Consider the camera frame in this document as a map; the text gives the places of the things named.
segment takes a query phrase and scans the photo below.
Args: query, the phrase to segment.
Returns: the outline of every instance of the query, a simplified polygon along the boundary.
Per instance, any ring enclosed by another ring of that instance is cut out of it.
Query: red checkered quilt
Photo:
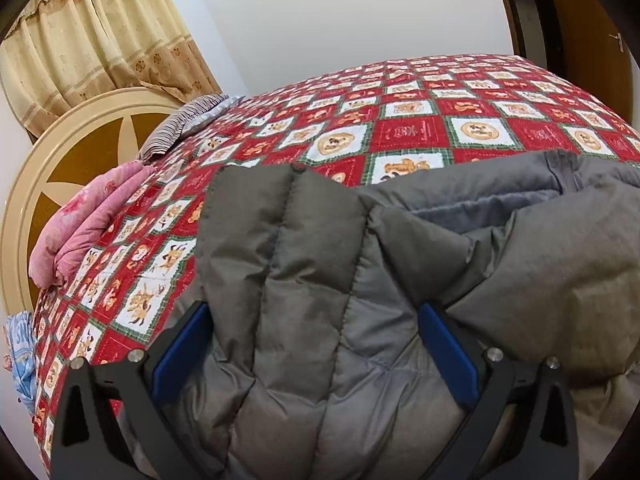
[[[589,93],[517,56],[431,56],[247,99],[175,147],[67,286],[40,295],[34,433],[49,465],[68,362],[145,347],[194,276],[207,184],[225,164],[299,162],[347,186],[564,148],[640,166],[640,137]]]

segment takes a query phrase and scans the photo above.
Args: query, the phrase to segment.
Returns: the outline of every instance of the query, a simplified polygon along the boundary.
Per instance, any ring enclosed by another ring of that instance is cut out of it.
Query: wooden headboard
[[[180,106],[164,92],[114,90],[68,111],[38,139],[14,181],[0,226],[0,294],[7,314],[35,306],[39,290],[27,266],[53,213],[99,174],[136,158],[155,127]]]

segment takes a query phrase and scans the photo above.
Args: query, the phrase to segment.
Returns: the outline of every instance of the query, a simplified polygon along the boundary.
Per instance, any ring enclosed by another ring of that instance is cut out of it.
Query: wooden door
[[[629,54],[597,0],[554,0],[562,32],[566,78],[630,121],[633,89]]]

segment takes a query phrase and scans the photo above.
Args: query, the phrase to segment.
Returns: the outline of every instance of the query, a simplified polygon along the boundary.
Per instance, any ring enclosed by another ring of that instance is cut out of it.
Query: metal screw
[[[127,354],[127,360],[131,363],[139,363],[145,358],[145,351],[142,348],[134,348]]]
[[[489,358],[489,361],[493,361],[494,363],[499,363],[504,359],[504,352],[499,348],[489,348],[486,351],[486,356]]]
[[[79,370],[84,366],[85,362],[86,359],[84,357],[76,357],[73,361],[71,361],[70,366],[73,368],[73,370]]]
[[[552,370],[558,370],[558,368],[560,367],[560,359],[558,359],[556,356],[550,355],[546,358],[545,364]]]

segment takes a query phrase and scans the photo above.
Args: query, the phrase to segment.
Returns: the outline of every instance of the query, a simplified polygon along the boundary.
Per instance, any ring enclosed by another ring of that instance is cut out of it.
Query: puffer jacket
[[[553,151],[349,189],[229,167],[200,219],[212,348],[167,410],[212,478],[418,479],[463,419],[417,331],[447,308],[512,358],[558,356],[588,478],[640,399],[640,171]]]

